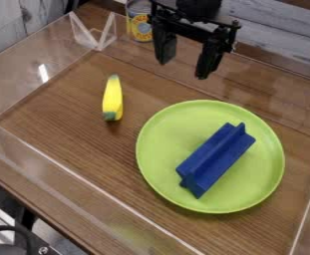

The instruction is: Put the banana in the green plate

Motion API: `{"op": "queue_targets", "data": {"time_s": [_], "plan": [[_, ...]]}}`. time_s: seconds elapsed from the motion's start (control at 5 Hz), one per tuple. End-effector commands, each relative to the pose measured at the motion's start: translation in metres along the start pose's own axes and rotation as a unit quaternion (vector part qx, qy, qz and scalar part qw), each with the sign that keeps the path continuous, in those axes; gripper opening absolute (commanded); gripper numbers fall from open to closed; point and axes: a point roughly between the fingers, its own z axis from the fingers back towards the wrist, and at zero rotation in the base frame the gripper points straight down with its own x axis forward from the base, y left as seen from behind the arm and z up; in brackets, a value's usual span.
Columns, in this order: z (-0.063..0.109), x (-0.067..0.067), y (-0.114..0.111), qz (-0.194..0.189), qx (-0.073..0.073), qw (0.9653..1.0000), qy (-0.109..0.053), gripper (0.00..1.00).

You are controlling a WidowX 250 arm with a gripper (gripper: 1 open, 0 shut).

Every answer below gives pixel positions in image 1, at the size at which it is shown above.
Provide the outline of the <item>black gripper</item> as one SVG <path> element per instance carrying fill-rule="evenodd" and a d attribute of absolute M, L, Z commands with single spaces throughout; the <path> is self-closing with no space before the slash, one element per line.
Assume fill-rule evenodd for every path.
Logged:
<path fill-rule="evenodd" d="M 177 35 L 205 42 L 196 66 L 196 76 L 205 80 L 217 70 L 224 52 L 234 50 L 240 21 L 221 10 L 222 0 L 150 1 L 158 62 L 165 65 L 174 58 Z"/>

